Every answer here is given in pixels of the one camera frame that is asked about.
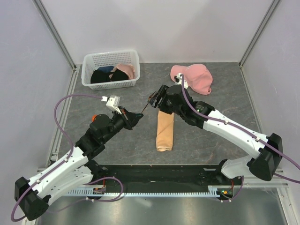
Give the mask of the peach cloth napkin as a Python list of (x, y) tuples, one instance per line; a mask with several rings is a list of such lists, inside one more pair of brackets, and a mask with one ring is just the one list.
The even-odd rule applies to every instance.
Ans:
[(158, 111), (156, 149), (159, 152), (173, 149), (174, 114)]

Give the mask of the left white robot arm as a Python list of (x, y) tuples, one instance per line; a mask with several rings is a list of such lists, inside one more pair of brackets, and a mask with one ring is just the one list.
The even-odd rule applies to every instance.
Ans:
[(20, 177), (15, 182), (15, 207), (20, 207), (24, 217), (32, 221), (73, 188), (90, 182), (99, 184), (103, 173), (96, 169), (94, 157), (110, 139), (122, 129), (132, 130), (142, 117), (121, 106), (112, 110), (112, 117), (96, 115), (86, 133), (57, 162), (29, 179)]

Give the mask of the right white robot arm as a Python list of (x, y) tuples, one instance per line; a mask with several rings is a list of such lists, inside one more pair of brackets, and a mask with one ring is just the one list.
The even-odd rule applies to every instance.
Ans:
[(252, 174), (270, 181), (282, 160), (282, 138), (273, 133), (269, 136), (248, 129), (224, 116), (213, 106), (194, 101), (181, 85), (162, 85), (148, 98), (148, 103), (167, 114), (180, 116), (187, 124), (215, 133), (235, 144), (247, 156), (223, 160), (221, 169), (215, 172), (215, 180), (226, 184), (231, 179)]

